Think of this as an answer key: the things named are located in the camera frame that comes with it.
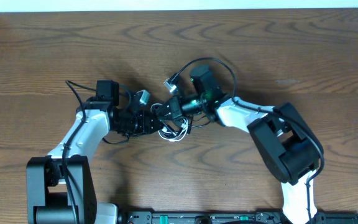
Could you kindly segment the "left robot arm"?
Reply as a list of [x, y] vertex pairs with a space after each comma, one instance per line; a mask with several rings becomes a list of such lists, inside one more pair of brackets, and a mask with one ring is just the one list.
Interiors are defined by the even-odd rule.
[[162, 123], [144, 109], [147, 90], [130, 91], [112, 80], [99, 80], [95, 95], [80, 100], [73, 126], [46, 156], [26, 166], [29, 223], [126, 223], [113, 203], [96, 199], [90, 162], [106, 135], [115, 131], [130, 139], [152, 134]]

